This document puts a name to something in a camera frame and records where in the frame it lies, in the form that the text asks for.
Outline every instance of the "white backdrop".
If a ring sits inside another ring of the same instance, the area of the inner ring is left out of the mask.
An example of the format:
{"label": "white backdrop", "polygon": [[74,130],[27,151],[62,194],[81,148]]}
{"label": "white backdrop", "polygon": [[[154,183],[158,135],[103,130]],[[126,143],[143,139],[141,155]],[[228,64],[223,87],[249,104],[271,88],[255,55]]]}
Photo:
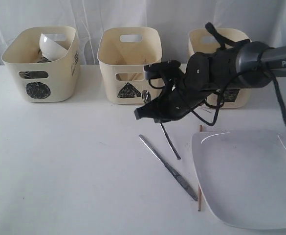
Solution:
{"label": "white backdrop", "polygon": [[78,29],[82,64],[98,64],[103,31],[119,26],[155,28],[163,59],[186,62],[189,31],[209,21],[242,30],[253,41],[286,45],[286,0],[0,0],[0,64],[23,30],[45,25]]}

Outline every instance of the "black circle label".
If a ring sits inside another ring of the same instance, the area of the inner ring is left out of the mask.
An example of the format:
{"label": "black circle label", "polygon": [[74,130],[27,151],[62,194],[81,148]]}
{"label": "black circle label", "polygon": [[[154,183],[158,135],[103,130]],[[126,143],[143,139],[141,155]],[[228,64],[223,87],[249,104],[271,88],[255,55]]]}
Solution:
{"label": "black circle label", "polygon": [[42,82],[31,82],[26,85],[26,93],[33,99],[46,99],[50,96],[50,89]]}

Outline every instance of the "white plate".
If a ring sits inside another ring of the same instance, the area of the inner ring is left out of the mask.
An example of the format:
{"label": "white plate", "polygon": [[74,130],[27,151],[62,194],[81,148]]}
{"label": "white plate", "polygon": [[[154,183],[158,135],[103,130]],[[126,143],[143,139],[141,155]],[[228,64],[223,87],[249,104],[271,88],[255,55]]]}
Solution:
{"label": "white plate", "polygon": [[192,153],[203,196],[224,223],[286,228],[286,140],[271,131],[201,132]]}

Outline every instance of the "white bowl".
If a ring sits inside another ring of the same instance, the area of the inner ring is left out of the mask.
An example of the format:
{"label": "white bowl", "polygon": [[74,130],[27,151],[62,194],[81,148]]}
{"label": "white bowl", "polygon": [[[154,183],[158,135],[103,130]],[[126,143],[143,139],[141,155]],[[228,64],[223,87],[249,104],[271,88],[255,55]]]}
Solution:
{"label": "white bowl", "polygon": [[42,51],[42,56],[50,61],[58,60],[64,57],[68,52],[68,50],[44,34],[41,34],[40,37],[40,49]]}

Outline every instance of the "chopstick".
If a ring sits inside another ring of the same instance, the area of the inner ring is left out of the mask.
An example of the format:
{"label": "chopstick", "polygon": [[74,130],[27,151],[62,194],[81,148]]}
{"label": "chopstick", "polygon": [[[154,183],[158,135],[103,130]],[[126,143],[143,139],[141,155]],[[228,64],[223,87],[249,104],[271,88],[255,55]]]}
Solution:
{"label": "chopstick", "polygon": [[[202,132],[202,125],[199,125],[199,132]],[[198,183],[198,211],[201,211],[201,198],[202,198],[202,193],[201,193],[201,188]]]}

